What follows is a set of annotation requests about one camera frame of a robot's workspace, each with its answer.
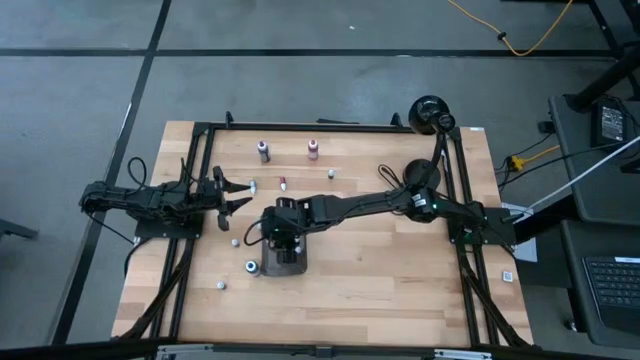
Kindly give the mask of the black stand legs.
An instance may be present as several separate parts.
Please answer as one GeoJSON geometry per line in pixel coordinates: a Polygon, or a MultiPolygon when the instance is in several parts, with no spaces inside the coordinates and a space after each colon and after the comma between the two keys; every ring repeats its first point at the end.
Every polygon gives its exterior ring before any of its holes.
{"type": "Polygon", "coordinates": [[[569,105],[583,111],[627,79],[629,101],[640,102],[640,0],[588,0],[614,63],[580,92],[569,96],[569,105]]]}

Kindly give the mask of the grey chair leg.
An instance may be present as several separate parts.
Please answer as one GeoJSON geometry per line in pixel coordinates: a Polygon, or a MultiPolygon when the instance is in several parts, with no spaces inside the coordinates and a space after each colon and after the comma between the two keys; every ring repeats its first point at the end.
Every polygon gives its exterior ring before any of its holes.
{"type": "Polygon", "coordinates": [[[18,236],[25,240],[35,240],[38,235],[37,230],[0,219],[0,240],[4,236],[18,236]]]}

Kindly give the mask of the black laptop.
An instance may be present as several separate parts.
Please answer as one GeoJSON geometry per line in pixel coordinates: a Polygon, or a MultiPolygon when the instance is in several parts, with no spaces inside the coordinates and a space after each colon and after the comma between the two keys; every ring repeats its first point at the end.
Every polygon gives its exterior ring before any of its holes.
{"type": "Polygon", "coordinates": [[[585,257],[589,289],[600,321],[640,336],[640,257],[585,257]]]}

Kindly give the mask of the white paper sheet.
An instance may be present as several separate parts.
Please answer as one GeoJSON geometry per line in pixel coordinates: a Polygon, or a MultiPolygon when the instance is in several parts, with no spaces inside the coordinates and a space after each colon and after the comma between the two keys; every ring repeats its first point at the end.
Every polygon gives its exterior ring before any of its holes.
{"type": "MultiPolygon", "coordinates": [[[[519,221],[523,221],[534,214],[533,210],[528,210],[526,207],[503,202],[501,206],[507,209],[511,215],[522,215],[519,221]]],[[[529,240],[514,246],[514,256],[517,260],[536,263],[538,261],[536,238],[530,238],[529,240]]]]}

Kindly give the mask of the silver bracket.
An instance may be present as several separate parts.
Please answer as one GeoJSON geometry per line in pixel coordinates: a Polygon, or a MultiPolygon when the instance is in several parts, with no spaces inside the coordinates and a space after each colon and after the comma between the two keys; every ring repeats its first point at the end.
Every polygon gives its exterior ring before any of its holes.
{"type": "Polygon", "coordinates": [[[493,360],[492,354],[454,349],[435,349],[434,360],[493,360]]]}
{"type": "Polygon", "coordinates": [[[172,344],[161,345],[156,351],[156,360],[176,360],[178,355],[212,352],[213,344],[172,344]]]}

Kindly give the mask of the black desk lamp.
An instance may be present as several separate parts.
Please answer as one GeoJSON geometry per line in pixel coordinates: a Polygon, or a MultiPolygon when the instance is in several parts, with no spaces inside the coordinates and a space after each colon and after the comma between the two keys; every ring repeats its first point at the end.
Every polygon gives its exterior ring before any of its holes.
{"type": "Polygon", "coordinates": [[[410,128],[419,135],[436,137],[432,158],[412,160],[403,171],[406,185],[436,188],[440,182],[438,164],[446,136],[456,127],[456,120],[446,102],[435,95],[418,98],[408,113],[410,128]]]}

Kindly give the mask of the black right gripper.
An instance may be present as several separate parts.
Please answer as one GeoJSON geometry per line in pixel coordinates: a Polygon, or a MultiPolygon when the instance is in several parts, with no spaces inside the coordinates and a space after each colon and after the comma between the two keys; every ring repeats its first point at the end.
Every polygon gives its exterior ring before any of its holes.
{"type": "MultiPolygon", "coordinates": [[[[264,209],[261,216],[261,236],[271,249],[294,250],[307,225],[305,209],[293,198],[279,197],[274,206],[264,209]]],[[[286,262],[286,252],[279,251],[278,262],[286,262]]],[[[287,263],[295,262],[295,252],[287,252],[287,263]]]]}

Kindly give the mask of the white rod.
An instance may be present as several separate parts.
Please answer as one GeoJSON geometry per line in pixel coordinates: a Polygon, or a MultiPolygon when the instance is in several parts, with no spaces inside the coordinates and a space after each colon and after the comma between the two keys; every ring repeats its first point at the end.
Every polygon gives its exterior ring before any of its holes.
{"type": "Polygon", "coordinates": [[[588,176],[590,173],[592,173],[593,171],[595,171],[598,167],[604,165],[605,163],[607,163],[609,160],[615,158],[616,156],[620,155],[621,153],[625,152],[629,147],[635,145],[636,143],[640,142],[640,136],[636,136],[635,138],[633,138],[632,140],[630,140],[629,142],[627,142],[626,144],[624,144],[623,146],[621,146],[619,149],[617,149],[616,151],[612,152],[611,154],[607,155],[606,157],[604,157],[603,159],[599,160],[598,162],[596,162],[594,165],[592,165],[591,167],[589,167],[588,169],[584,170],[582,173],[580,173],[579,175],[577,175],[575,178],[573,178],[572,180],[568,181],[567,183],[565,183],[564,185],[562,185],[561,187],[557,188],[556,190],[554,190],[553,192],[547,194],[546,196],[540,198],[539,200],[537,200],[536,202],[532,203],[531,205],[529,205],[526,210],[533,210],[535,207],[537,207],[538,205],[541,205],[545,202],[547,202],[548,200],[552,199],[553,197],[555,197],[556,195],[560,194],[561,192],[563,192],[565,189],[568,189],[569,187],[571,187],[572,185],[574,185],[575,183],[578,183],[579,181],[581,181],[583,178],[585,178],[586,176],[588,176]]]}

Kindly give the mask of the black aluminium table frame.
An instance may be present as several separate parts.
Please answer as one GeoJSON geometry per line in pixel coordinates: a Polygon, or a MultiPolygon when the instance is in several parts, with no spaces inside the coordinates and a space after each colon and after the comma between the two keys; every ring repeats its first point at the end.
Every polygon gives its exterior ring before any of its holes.
{"type": "Polygon", "coordinates": [[[280,196],[354,196],[386,189],[377,168],[401,171],[432,154],[434,141],[377,126],[305,130],[299,124],[236,123],[214,134],[211,162],[236,183],[255,180],[252,200],[221,231],[209,214],[195,243],[178,329],[182,342],[467,347],[470,335],[456,251],[444,220],[417,224],[380,214],[354,218],[309,240],[300,276],[252,276],[260,257],[252,223],[280,196]],[[319,157],[310,160],[315,139],[319,157]],[[267,143],[262,163],[257,143],[267,143]],[[328,178],[328,170],[335,176],[328,178]],[[280,188],[286,178],[287,190],[280,188]],[[232,246],[237,239],[239,247],[232,246]],[[216,284],[224,282],[225,290],[216,284]]]}

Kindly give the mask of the black crossbeam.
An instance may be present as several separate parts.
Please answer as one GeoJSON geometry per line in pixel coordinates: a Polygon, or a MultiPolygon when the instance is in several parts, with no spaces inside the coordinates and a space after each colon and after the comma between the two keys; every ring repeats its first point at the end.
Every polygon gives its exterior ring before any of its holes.
{"type": "MultiPolygon", "coordinates": [[[[156,355],[159,346],[172,344],[202,343],[178,343],[171,338],[118,339],[104,342],[4,349],[0,350],[0,360],[131,360],[156,355]]],[[[491,353],[493,360],[625,360],[616,357],[546,351],[536,347],[520,348],[484,344],[468,349],[241,343],[213,343],[213,345],[213,351],[206,353],[305,355],[317,359],[330,359],[338,356],[406,356],[434,360],[435,349],[454,349],[491,353]]]]}

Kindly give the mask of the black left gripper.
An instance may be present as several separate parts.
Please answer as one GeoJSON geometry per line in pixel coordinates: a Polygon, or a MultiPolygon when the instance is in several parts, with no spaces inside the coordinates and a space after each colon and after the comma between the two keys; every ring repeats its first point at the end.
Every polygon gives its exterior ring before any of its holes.
{"type": "Polygon", "coordinates": [[[226,200],[225,193],[236,193],[250,190],[250,185],[237,184],[228,181],[220,166],[213,167],[213,178],[205,178],[199,186],[200,205],[205,210],[216,210],[217,224],[222,231],[229,230],[227,217],[252,200],[245,197],[235,200],[226,200]]]}

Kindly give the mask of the black power adapter with label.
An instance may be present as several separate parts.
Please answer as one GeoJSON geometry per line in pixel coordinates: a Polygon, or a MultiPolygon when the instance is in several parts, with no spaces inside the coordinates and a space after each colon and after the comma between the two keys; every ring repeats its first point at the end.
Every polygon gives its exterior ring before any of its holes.
{"type": "Polygon", "coordinates": [[[614,100],[599,99],[591,114],[591,145],[618,144],[627,139],[627,118],[614,100]]]}

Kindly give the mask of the black side desk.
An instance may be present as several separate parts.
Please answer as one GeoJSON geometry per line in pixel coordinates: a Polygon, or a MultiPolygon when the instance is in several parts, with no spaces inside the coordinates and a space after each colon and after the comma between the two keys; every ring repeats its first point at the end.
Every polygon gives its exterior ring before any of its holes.
{"type": "Polygon", "coordinates": [[[592,146],[592,112],[576,112],[564,96],[548,100],[579,217],[586,222],[640,226],[640,141],[611,159],[592,146]]]}
{"type": "Polygon", "coordinates": [[[578,330],[596,345],[640,350],[640,336],[609,328],[600,321],[582,262],[592,256],[640,257],[640,227],[564,220],[559,228],[578,330]]]}

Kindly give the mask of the smoky transparent plastic bin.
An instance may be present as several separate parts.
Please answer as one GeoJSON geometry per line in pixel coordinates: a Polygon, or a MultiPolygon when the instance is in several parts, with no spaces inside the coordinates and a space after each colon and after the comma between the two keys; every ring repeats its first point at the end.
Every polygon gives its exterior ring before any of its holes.
{"type": "Polygon", "coordinates": [[[302,275],[307,270],[307,249],[306,249],[306,236],[302,235],[299,241],[299,246],[302,247],[302,253],[296,253],[294,250],[279,250],[271,249],[266,240],[263,239],[261,247],[261,273],[265,276],[283,277],[283,276],[297,276],[302,275]],[[286,252],[286,262],[280,264],[278,262],[279,251],[286,252]],[[293,264],[287,263],[287,252],[295,252],[295,262],[293,264]]]}

